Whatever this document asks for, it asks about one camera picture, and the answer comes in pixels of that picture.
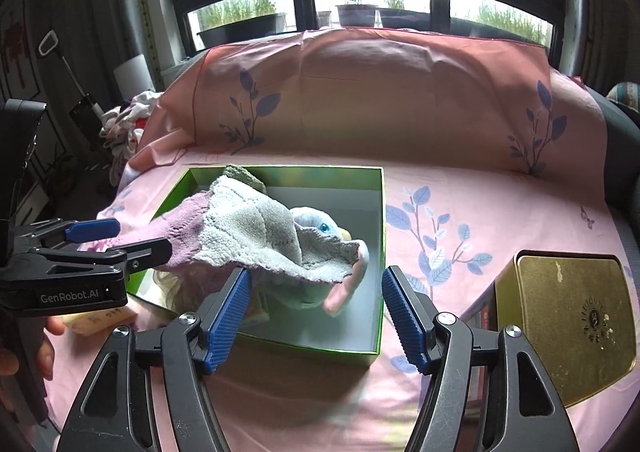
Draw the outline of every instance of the green box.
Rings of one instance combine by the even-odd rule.
[[[270,320],[238,333],[240,345],[278,353],[370,365],[380,354],[383,303],[380,277],[385,268],[383,171],[377,167],[256,165],[245,167],[287,208],[308,206],[327,212],[369,248],[369,267],[346,308],[330,317],[321,307],[292,310],[267,297]],[[156,212],[175,208],[184,198],[208,189],[224,167],[188,169]],[[153,272],[131,275],[130,294],[163,307]]]

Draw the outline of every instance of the metal screw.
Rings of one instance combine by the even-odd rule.
[[[456,316],[446,311],[438,314],[438,322],[445,326],[450,326],[456,322]]]
[[[191,324],[193,324],[196,320],[198,319],[198,316],[196,315],[196,313],[182,313],[179,317],[178,317],[178,321],[180,322],[180,324],[182,324],[183,326],[190,326]]]
[[[124,338],[129,334],[129,328],[127,326],[118,326],[113,330],[113,334],[117,337]]]
[[[522,334],[522,329],[518,326],[509,325],[504,328],[504,332],[507,333],[511,338],[518,338]]]

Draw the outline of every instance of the pink bedsheet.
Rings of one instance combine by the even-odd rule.
[[[386,30],[224,46],[162,96],[141,147],[101,212],[123,229],[148,223],[190,165],[381,165],[387,264],[440,310],[462,313],[521,248],[612,253],[640,340],[636,290],[604,204],[604,119],[542,48]],[[430,271],[420,255],[436,246],[443,262]],[[157,323],[144,310],[136,322]],[[59,424],[107,334],[53,338]],[[569,409],[581,450],[606,442],[639,375]],[[162,449],[173,451],[161,372],[154,380]],[[426,383],[386,315],[368,370],[235,346],[207,385],[232,450],[391,451],[404,449]]]

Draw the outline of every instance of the leaf pattern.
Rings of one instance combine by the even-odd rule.
[[[468,225],[460,225],[458,226],[458,236],[460,238],[460,241],[468,241],[468,239],[471,237],[471,229],[469,228]]]
[[[231,152],[232,155],[244,148],[256,147],[264,143],[263,137],[255,135],[257,119],[272,114],[280,103],[280,93],[275,92],[264,96],[254,107],[254,100],[257,99],[260,94],[256,88],[254,77],[244,68],[240,69],[238,76],[240,86],[248,93],[248,99],[243,102],[234,96],[229,96],[229,101],[236,109],[236,114],[241,118],[241,128],[226,125],[223,122],[218,124],[218,127],[224,131],[223,133],[228,143],[233,144],[238,141],[242,143],[241,146]]]
[[[240,85],[246,92],[251,92],[254,89],[254,79],[246,69],[240,69]]]
[[[411,229],[411,221],[409,216],[404,213],[400,208],[392,205],[386,206],[386,221],[398,229]]]
[[[451,276],[451,261],[446,259],[437,269],[432,269],[428,277],[428,283],[431,286],[444,284]]]
[[[474,275],[483,275],[482,269],[475,262],[468,262],[466,264],[467,269]]]
[[[441,246],[437,249],[434,249],[429,256],[429,267],[431,269],[436,269],[440,267],[442,261],[444,260],[444,247]]]
[[[424,242],[424,244],[427,245],[428,248],[436,249],[436,241],[435,241],[435,239],[432,239],[428,235],[423,235],[422,236],[422,241]]]
[[[423,251],[418,255],[418,266],[424,276],[429,276],[431,273],[431,265],[429,264],[429,257],[427,257],[427,254]]]
[[[542,106],[547,110],[551,110],[551,93],[549,92],[546,85],[538,80],[538,96],[540,97],[540,101],[542,102]]]
[[[429,187],[424,186],[414,192],[414,203],[417,206],[425,205],[431,199],[431,190]]]
[[[406,356],[394,356],[389,360],[391,365],[394,366],[398,371],[404,372],[405,374],[411,374],[412,372],[418,372],[418,369],[415,366],[412,366],[407,359]]]
[[[276,92],[275,94],[268,94],[263,98],[260,98],[260,101],[255,106],[255,115],[256,117],[265,117],[270,115],[276,107],[280,103],[280,93]]]
[[[488,253],[478,253],[471,260],[473,260],[476,264],[480,266],[486,266],[490,264],[494,257],[489,255]]]
[[[441,228],[451,220],[449,213],[436,215],[433,210],[423,207],[418,210],[418,206],[423,205],[431,199],[431,190],[428,186],[423,186],[415,192],[404,188],[404,193],[408,196],[407,201],[402,202],[402,208],[394,205],[386,205],[386,221],[394,228],[410,232],[418,241],[420,250],[418,251],[418,268],[426,278],[427,286],[430,288],[429,297],[433,299],[433,288],[444,284],[453,273],[453,268],[457,263],[465,264],[467,271],[473,275],[484,275],[483,266],[489,265],[493,257],[488,253],[476,253],[469,257],[466,252],[470,251],[472,244],[468,242],[471,238],[471,229],[467,224],[458,226],[458,237],[460,243],[457,245],[450,258],[447,258],[447,250],[441,244],[441,240],[446,235],[447,230]],[[430,219],[427,225],[433,228],[432,235],[421,234],[420,232],[420,212]],[[415,229],[412,219],[415,218]],[[414,291],[424,292],[427,290],[420,279],[406,275]]]
[[[564,134],[564,129],[566,129],[566,116],[559,116],[554,119],[551,126],[551,139],[555,141],[562,134]]]
[[[507,139],[509,144],[509,157],[512,159],[523,159],[527,165],[527,173],[533,177],[540,177],[546,168],[546,164],[540,161],[542,152],[546,146],[557,141],[567,126],[567,117],[561,115],[554,117],[552,111],[551,92],[546,85],[538,80],[536,84],[538,97],[542,104],[542,109],[536,113],[529,107],[525,107],[525,115],[530,123],[532,139],[530,141],[520,140],[518,136],[510,134]]]
[[[411,285],[412,289],[415,292],[424,293],[424,294],[427,293],[426,288],[424,287],[422,282],[420,282],[419,278],[417,278],[417,277],[415,277],[413,275],[407,275],[407,274],[405,274],[404,276],[406,278],[406,281]]]

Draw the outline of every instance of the blue rubber grip pad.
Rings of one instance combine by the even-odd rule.
[[[229,357],[231,345],[251,300],[251,289],[251,276],[247,270],[242,270],[209,332],[207,355],[202,361],[207,374],[213,374]]]
[[[382,297],[396,327],[407,361],[418,371],[425,371],[430,362],[426,349],[426,334],[404,297],[396,277],[388,269],[382,274]]]
[[[82,244],[83,242],[110,239],[118,235],[119,232],[120,223],[117,219],[96,219],[95,221],[75,223],[65,230],[65,237],[69,242]]]

